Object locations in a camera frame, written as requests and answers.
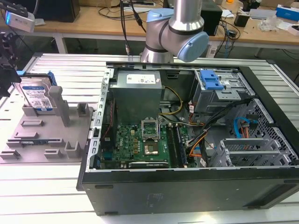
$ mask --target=ram slot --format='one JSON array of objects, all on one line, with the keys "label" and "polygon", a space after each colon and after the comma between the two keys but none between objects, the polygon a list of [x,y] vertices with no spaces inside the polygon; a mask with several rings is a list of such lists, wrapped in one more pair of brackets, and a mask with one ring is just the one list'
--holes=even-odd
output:
[{"label": "ram slot", "polygon": [[167,143],[168,143],[168,151],[170,156],[170,164],[171,168],[177,168],[178,167],[178,159],[176,154],[176,148],[175,148],[175,142],[173,138],[173,129],[169,126],[166,128],[166,134],[167,134]]}]

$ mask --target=electronic device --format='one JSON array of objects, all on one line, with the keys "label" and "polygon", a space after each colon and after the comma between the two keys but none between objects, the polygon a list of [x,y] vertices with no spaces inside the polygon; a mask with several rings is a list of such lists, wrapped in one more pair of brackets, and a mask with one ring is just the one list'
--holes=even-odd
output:
[{"label": "electronic device", "polygon": [[107,62],[95,114],[81,170],[97,215],[267,209],[299,190],[299,132],[249,67]]},{"label": "electronic device", "polygon": [[23,17],[9,11],[6,11],[5,23],[11,27],[33,33],[36,25],[35,17],[32,13],[28,13],[28,17]]},{"label": "electronic device", "polygon": [[14,5],[0,0],[0,8],[6,11],[5,23],[8,26],[32,33],[35,26],[35,17],[21,5]]},{"label": "electronic device", "polygon": [[261,5],[261,0],[239,0],[243,3],[243,11],[249,12],[251,9],[257,9]]},{"label": "electronic device", "polygon": [[213,0],[203,0],[201,17],[205,21],[204,31],[209,36],[215,36],[221,20],[222,9]]},{"label": "electronic device", "polygon": [[237,27],[245,27],[249,18],[249,15],[237,14],[235,17],[234,25]]},{"label": "electronic device", "polygon": [[[29,12],[33,12],[36,0],[8,0],[14,4],[22,4]],[[39,0],[35,18],[74,22],[80,11],[79,0]]]}]

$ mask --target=wire bundle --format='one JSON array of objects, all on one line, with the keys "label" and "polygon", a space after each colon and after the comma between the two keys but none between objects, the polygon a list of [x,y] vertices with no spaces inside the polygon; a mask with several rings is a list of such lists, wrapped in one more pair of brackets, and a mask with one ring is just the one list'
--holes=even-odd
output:
[{"label": "wire bundle", "polygon": [[189,141],[189,147],[190,153],[189,156],[194,156],[193,151],[197,145],[199,145],[201,153],[204,154],[205,161],[207,161],[207,154],[204,147],[204,138],[207,135],[208,130],[211,128],[212,124],[216,123],[220,118],[223,118],[233,107],[242,105],[242,104],[248,104],[252,98],[247,98],[241,101],[235,101],[231,104],[228,104],[226,107],[222,108],[220,111],[216,112],[214,115],[212,115],[207,122],[203,125],[200,133],[195,138],[191,139]]},{"label": "wire bundle", "polygon": [[[215,56],[216,56],[218,53],[222,53],[222,54],[225,54],[225,57],[226,57],[226,58],[228,58],[229,54],[230,54],[230,53],[232,52],[232,50],[234,49],[235,41],[238,40],[238,39],[240,38],[240,36],[241,36],[241,32],[240,32],[240,30],[239,30],[236,26],[234,26],[233,24],[231,24],[231,23],[229,23],[229,22],[226,22],[225,20],[220,20],[219,25],[220,25],[221,27],[223,27],[223,29],[224,29],[224,39],[223,39],[223,41],[222,41],[220,47],[217,49],[217,51],[216,51],[216,53],[215,53]],[[238,35],[237,35],[237,36],[235,36],[235,37],[231,37],[231,36],[229,35],[228,25],[234,27],[234,28],[237,30],[237,32],[238,32]],[[221,52],[220,49],[221,49],[221,47],[223,46],[224,42],[226,42],[226,43],[225,43],[225,52]]]}]

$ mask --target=hard drive label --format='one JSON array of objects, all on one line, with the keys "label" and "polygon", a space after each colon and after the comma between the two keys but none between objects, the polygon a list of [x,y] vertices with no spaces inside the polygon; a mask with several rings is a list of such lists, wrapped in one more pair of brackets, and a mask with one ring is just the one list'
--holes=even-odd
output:
[{"label": "hard drive label", "polygon": [[50,100],[44,94],[45,88],[42,86],[23,86],[23,92],[30,102],[31,106],[41,111],[47,111],[53,108]]}]

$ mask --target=label sticker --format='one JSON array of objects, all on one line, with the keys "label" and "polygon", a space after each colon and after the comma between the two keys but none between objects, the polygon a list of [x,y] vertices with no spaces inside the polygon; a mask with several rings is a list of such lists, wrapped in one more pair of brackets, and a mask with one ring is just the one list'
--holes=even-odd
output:
[{"label": "label sticker", "polygon": [[221,83],[222,85],[230,85],[230,84],[229,84],[229,81],[221,81],[220,83]]},{"label": "label sticker", "polygon": [[206,167],[206,161],[204,161],[203,158],[200,159],[200,163],[202,164],[203,167]]},{"label": "label sticker", "polygon": [[127,84],[155,84],[155,75],[128,74]]},{"label": "label sticker", "polygon": [[34,142],[32,141],[21,141],[22,144],[29,144],[29,145],[33,145]]},{"label": "label sticker", "polygon": [[22,89],[33,108],[41,109],[42,111],[47,111],[48,109],[53,108],[49,98],[44,95],[46,92],[44,87],[23,86]]},{"label": "label sticker", "polygon": [[190,110],[190,113],[194,113],[194,106],[193,106],[193,105],[190,105],[190,106],[189,106],[189,110]]}]

